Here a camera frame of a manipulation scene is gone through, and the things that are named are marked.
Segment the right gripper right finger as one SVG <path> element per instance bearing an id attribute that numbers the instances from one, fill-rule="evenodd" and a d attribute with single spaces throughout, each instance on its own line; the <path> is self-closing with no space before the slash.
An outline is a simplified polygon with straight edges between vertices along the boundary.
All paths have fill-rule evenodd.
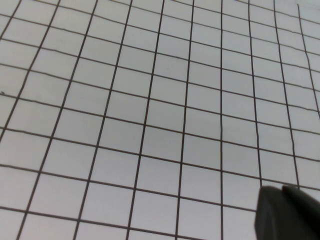
<path id="1" fill-rule="evenodd" d="M 297 187 L 284 185 L 282 192 L 292 202 L 302 220 L 320 239 L 320 202 Z"/>

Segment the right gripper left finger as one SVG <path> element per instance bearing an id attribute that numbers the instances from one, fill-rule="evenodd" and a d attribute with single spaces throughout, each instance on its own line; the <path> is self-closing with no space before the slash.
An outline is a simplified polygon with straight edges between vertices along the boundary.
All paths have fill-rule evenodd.
<path id="1" fill-rule="evenodd" d="M 260 188 L 254 221 L 258 240 L 291 239 L 294 236 L 291 220 L 294 218 L 293 205 L 279 188 Z"/>

